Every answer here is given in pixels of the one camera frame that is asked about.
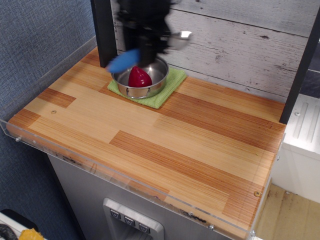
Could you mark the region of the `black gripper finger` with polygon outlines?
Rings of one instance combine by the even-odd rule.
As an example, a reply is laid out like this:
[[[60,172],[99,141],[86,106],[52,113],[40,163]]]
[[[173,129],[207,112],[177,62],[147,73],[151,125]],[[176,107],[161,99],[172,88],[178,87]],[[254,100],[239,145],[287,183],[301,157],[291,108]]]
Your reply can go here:
[[[138,38],[139,48],[139,65],[146,67],[155,62],[158,54],[162,53],[162,41],[159,37],[139,37]]]

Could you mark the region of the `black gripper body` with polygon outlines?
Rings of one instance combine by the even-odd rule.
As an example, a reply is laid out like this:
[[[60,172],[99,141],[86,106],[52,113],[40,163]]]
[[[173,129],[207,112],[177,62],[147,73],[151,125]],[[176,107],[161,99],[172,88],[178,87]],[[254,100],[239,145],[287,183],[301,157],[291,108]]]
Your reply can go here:
[[[171,35],[166,23],[171,1],[118,0],[117,3],[117,19],[122,22],[125,49],[163,53]]]

